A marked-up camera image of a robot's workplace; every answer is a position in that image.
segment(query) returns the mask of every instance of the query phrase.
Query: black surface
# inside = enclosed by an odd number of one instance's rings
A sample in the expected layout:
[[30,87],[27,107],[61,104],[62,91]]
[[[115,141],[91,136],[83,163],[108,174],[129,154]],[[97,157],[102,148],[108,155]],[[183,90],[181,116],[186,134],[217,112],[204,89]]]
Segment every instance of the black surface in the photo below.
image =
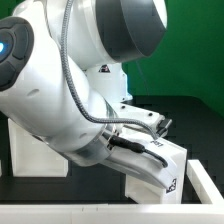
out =
[[166,31],[153,0],[96,0],[96,21],[104,48],[118,62],[150,56]]
[[[224,119],[193,97],[135,97],[129,104],[160,112],[173,119],[167,139],[199,159],[224,196]],[[134,203],[125,198],[125,176],[101,165],[82,168],[69,163],[66,178],[14,178],[8,127],[0,115],[0,204]],[[185,177],[183,203],[199,203]]]

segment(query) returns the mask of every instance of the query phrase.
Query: blue light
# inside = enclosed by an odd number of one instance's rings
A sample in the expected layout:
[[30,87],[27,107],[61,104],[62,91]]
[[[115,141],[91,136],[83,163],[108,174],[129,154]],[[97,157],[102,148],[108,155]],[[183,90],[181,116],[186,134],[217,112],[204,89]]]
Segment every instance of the blue light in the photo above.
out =
[[0,53],[3,52],[4,48],[5,48],[4,44],[0,42]]

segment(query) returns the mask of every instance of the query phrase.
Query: black cable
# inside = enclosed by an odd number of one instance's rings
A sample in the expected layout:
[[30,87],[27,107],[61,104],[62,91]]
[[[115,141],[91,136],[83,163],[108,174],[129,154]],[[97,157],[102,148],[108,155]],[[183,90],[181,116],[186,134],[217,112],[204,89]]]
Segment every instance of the black cable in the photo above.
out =
[[146,149],[145,146],[140,144],[140,143],[131,142],[131,141],[127,140],[127,139],[118,137],[116,135],[113,135],[109,139],[109,143],[111,145],[114,145],[114,146],[118,146],[118,147],[121,147],[121,148],[129,149],[129,150],[131,150],[132,152],[135,152],[135,153],[143,153],[143,152],[147,153],[150,156],[152,156],[152,157],[156,158],[157,160],[159,160],[162,163],[164,168],[168,167],[168,163],[167,163],[167,161],[163,157],[161,157],[158,154],[156,154],[156,153]]

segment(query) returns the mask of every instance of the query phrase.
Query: white block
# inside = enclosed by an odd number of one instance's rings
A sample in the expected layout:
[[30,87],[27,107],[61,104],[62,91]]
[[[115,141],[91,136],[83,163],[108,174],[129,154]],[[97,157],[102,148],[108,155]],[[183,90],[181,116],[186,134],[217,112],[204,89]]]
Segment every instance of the white block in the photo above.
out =
[[222,195],[199,160],[188,160],[187,176],[203,204],[217,204],[224,206]]
[[165,139],[158,140],[160,145],[150,145],[150,150],[173,159],[178,168],[177,178],[173,181],[169,192],[166,189],[126,176],[125,196],[130,197],[139,204],[180,204],[183,192],[183,182],[187,150]]
[[66,177],[68,161],[8,120],[13,175],[16,177]]
[[0,205],[2,224],[223,224],[215,205]]

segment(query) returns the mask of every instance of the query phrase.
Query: white platform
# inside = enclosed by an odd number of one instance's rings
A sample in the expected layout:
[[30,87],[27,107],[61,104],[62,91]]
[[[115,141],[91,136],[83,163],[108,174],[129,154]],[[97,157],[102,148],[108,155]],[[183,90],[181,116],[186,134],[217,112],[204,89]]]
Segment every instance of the white platform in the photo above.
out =
[[10,119],[8,126],[15,177],[66,177],[66,159]]

